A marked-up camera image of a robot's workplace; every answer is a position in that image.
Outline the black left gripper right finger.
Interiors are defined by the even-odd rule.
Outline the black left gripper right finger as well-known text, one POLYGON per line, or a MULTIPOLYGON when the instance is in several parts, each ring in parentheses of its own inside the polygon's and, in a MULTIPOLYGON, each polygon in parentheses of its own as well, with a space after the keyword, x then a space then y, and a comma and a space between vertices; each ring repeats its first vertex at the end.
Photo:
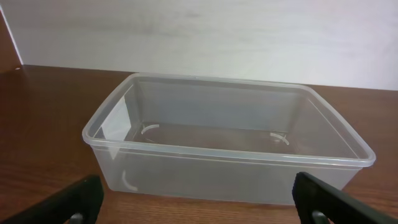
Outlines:
POLYGON ((397 219, 367 206, 307 172, 297 173, 292 196, 301 223, 397 224, 397 219))

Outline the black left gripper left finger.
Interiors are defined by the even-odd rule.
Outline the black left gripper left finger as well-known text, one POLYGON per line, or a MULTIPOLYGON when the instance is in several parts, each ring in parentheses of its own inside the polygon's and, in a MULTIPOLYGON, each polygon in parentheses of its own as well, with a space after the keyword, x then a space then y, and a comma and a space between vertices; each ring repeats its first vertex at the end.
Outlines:
POLYGON ((87 175, 2 222, 95 224, 103 199, 104 190, 100 177, 87 175))

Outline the clear plastic storage box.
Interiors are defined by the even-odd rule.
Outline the clear plastic storage box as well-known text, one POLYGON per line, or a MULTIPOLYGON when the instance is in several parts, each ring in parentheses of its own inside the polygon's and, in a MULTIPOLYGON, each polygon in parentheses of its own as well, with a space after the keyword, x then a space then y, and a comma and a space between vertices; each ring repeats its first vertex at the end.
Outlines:
POLYGON ((374 151, 317 92, 290 83, 128 76, 83 129, 111 190, 291 205, 307 172, 342 189, 374 151))

